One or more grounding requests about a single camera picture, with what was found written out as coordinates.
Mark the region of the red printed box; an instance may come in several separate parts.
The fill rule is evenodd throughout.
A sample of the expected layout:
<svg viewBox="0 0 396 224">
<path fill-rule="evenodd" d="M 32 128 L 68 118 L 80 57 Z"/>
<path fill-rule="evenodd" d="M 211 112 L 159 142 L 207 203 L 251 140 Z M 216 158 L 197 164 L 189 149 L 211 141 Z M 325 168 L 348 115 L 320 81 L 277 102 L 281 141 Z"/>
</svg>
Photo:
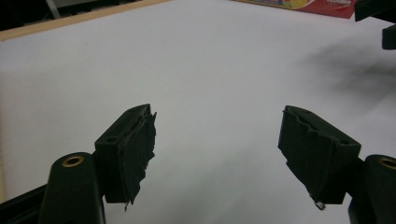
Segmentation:
<svg viewBox="0 0 396 224">
<path fill-rule="evenodd" d="M 357 0 L 234 0 L 243 3 L 350 19 Z"/>
</svg>

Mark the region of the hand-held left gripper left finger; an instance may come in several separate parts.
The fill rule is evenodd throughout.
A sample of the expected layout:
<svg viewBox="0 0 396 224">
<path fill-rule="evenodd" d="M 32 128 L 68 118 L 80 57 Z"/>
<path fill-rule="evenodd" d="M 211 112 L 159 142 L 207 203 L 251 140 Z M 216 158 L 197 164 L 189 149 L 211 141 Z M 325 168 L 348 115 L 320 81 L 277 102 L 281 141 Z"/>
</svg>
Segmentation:
<svg viewBox="0 0 396 224">
<path fill-rule="evenodd" d="M 107 203 L 134 203 L 155 156 L 155 119 L 150 104 L 135 106 L 95 141 L 100 189 Z"/>
</svg>

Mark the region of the grey metal stand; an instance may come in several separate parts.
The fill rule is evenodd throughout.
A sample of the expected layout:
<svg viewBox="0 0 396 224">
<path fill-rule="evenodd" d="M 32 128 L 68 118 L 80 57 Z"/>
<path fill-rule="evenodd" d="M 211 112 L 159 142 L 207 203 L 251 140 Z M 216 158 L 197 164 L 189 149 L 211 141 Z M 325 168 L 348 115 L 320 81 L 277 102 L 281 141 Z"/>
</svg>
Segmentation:
<svg viewBox="0 0 396 224">
<path fill-rule="evenodd" d="M 50 10 L 53 18 L 54 19 L 60 19 L 61 15 L 60 15 L 56 5 L 54 4 L 53 0 L 45 0 L 45 1 L 46 1 L 47 5 L 49 7 L 49 10 Z"/>
</svg>

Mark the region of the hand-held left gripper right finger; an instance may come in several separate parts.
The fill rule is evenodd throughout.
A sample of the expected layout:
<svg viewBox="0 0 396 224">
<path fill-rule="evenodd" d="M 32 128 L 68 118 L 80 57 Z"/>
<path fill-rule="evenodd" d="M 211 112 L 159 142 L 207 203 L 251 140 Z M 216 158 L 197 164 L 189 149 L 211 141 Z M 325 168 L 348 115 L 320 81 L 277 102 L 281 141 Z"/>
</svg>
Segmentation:
<svg viewBox="0 0 396 224">
<path fill-rule="evenodd" d="M 361 144 L 315 113 L 287 105 L 278 148 L 318 208 L 361 197 Z"/>
</svg>

